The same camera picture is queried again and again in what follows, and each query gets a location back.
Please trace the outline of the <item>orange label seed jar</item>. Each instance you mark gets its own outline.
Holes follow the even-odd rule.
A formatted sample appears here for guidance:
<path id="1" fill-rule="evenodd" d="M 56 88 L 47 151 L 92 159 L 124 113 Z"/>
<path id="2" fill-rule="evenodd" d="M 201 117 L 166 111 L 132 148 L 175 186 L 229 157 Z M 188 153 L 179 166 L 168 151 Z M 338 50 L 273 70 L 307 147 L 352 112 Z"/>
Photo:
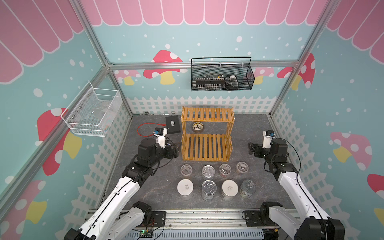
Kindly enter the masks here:
<path id="1" fill-rule="evenodd" d="M 193 173 L 193 167 L 191 165 L 184 164 L 182 165 L 180 172 L 183 177 L 189 178 Z"/>

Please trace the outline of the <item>small clear seed jar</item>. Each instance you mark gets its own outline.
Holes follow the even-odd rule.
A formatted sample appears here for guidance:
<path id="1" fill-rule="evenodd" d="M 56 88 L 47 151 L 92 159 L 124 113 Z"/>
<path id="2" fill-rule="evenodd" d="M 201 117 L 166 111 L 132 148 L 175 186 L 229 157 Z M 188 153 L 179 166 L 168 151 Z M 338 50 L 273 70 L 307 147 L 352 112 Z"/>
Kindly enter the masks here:
<path id="1" fill-rule="evenodd" d="M 247 173 L 249 171 L 249 166 L 247 163 L 245 162 L 238 162 L 236 164 L 236 172 L 239 174 L 239 175 L 243 175 L 245 173 Z"/>

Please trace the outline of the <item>white lid green can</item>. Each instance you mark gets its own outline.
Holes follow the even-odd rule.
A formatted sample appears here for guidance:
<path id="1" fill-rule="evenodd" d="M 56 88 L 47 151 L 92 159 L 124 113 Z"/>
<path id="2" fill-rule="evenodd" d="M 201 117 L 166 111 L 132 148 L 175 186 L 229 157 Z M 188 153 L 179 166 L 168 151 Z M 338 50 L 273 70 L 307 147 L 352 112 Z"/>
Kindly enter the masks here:
<path id="1" fill-rule="evenodd" d="M 177 191 L 182 200 L 188 201 L 194 195 L 194 184 L 189 179 L 182 179 L 177 185 Z"/>

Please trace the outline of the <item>red label seed jar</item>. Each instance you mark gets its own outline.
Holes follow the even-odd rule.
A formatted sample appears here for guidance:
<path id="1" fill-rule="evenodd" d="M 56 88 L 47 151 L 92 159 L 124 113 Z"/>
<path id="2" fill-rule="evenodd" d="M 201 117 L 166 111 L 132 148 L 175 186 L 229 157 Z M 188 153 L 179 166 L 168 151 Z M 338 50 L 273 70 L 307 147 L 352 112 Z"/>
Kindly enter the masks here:
<path id="1" fill-rule="evenodd" d="M 228 164 L 222 164 L 219 167 L 219 174 L 221 177 L 226 178 L 228 177 L 232 172 L 232 168 Z"/>

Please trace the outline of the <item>wooden two-tier shelf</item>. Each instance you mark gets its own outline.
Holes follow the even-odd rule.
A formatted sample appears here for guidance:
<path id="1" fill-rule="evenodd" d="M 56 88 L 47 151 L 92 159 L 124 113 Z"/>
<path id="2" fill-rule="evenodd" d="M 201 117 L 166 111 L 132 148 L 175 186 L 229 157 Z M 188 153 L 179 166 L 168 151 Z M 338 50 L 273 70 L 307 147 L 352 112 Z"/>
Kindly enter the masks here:
<path id="1" fill-rule="evenodd" d="M 197 134 L 187 132 L 187 123 L 227 124 L 226 133 Z M 234 109 L 183 107 L 182 157 L 184 161 L 228 162 L 233 151 L 232 130 L 235 123 Z"/>

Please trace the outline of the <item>tall green label can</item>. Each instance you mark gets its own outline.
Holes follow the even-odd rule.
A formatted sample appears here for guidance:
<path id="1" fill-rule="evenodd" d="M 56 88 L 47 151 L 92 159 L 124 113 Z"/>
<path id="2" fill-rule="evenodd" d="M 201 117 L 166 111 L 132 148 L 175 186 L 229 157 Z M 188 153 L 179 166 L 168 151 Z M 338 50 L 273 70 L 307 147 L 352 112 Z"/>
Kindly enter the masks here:
<path id="1" fill-rule="evenodd" d="M 202 198 L 203 200 L 210 202 L 213 200 L 217 192 L 217 185 L 212 180 L 206 180 L 202 183 Z"/>

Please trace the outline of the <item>purple label sun can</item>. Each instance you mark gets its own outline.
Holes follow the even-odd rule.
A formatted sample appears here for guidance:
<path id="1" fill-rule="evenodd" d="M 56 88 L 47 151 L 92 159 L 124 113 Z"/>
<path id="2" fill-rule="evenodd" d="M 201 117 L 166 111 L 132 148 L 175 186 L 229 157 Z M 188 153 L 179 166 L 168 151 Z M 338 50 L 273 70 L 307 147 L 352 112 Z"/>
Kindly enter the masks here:
<path id="1" fill-rule="evenodd" d="M 256 184 L 252 180 L 244 180 L 241 184 L 240 195 L 241 197 L 248 199 L 256 192 Z"/>

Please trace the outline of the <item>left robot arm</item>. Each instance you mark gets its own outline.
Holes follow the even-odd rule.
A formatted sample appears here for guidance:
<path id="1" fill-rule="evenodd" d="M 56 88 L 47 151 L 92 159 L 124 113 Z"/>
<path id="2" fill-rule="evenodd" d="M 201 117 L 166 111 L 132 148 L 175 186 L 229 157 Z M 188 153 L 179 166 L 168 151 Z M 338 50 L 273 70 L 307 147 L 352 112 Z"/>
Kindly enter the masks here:
<path id="1" fill-rule="evenodd" d="M 177 158 L 179 147 L 166 136 L 146 138 L 138 146 L 138 153 L 126 166 L 114 190 L 96 212 L 77 230 L 70 229 L 66 240 L 121 240 L 135 227 L 147 226 L 152 208 L 136 202 L 122 214 L 128 201 L 140 190 L 145 181 L 162 167 L 161 161 Z"/>

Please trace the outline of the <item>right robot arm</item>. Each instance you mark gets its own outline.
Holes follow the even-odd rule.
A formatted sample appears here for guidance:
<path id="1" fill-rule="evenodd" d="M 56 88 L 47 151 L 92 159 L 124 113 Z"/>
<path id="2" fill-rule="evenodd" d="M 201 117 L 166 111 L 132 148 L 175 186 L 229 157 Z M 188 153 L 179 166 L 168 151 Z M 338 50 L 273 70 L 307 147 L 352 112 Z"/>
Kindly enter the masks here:
<path id="1" fill-rule="evenodd" d="M 264 219 L 277 224 L 293 240 L 343 240 L 345 227 L 332 219 L 304 186 L 299 170 L 288 162 L 290 143 L 281 138 L 265 137 L 261 145 L 249 143 L 249 154 L 264 159 L 269 172 L 284 188 L 299 214 L 293 217 L 275 202 L 264 202 Z"/>

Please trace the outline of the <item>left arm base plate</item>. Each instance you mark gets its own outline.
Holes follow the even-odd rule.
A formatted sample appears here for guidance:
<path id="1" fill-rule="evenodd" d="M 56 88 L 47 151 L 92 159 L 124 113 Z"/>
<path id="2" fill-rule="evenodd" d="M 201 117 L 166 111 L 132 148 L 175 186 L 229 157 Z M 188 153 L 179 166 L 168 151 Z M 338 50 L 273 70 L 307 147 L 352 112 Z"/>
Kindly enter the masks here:
<path id="1" fill-rule="evenodd" d="M 143 222 L 137 228 L 164 227 L 166 221 L 166 211 L 152 211 L 144 217 Z"/>

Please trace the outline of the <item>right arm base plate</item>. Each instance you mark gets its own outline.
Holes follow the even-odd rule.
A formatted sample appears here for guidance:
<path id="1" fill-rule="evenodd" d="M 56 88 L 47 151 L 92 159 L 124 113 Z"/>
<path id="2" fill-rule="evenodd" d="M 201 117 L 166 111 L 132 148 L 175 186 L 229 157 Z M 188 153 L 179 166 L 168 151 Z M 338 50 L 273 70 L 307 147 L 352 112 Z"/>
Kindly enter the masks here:
<path id="1" fill-rule="evenodd" d="M 267 227 L 271 225 L 266 215 L 261 211 L 243 211 L 242 218 L 245 220 L 247 227 Z"/>

